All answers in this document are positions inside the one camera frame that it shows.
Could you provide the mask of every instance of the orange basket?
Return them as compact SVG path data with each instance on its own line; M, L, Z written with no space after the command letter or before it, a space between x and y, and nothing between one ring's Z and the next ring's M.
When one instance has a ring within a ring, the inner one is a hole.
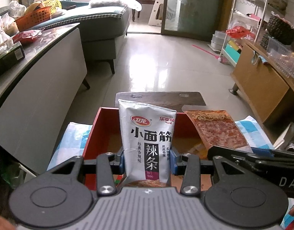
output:
M18 18L15 22L19 32L23 32L41 22L51 19L51 6L42 7Z

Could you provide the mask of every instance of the white blanket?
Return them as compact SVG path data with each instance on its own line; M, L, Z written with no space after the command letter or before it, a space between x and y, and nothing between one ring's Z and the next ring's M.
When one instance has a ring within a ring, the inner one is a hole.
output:
M90 0L90 7L107 7L107 6L128 6L137 11L142 10L142 5L136 0Z

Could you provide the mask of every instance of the metal screw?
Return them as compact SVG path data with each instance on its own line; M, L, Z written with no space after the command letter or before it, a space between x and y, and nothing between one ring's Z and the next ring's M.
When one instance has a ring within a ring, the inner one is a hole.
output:
M114 191L114 188L112 186L102 186L99 191L102 194L109 194Z
M144 192L145 192L146 194L151 194L153 191L152 191L151 189L146 189Z
M183 188L183 192L186 194L195 194L198 192L198 188L195 186L186 186Z

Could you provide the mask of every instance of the sliding glass door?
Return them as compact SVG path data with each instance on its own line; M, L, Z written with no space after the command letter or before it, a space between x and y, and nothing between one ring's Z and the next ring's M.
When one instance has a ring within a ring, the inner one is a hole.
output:
M210 41L223 0L164 0L161 33Z

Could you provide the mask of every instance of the orange snack package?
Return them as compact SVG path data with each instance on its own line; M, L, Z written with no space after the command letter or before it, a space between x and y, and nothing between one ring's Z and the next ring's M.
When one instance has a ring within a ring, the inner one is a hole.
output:
M185 113L195 125L207 150L214 145L230 149L248 146L245 137L226 111L197 110Z

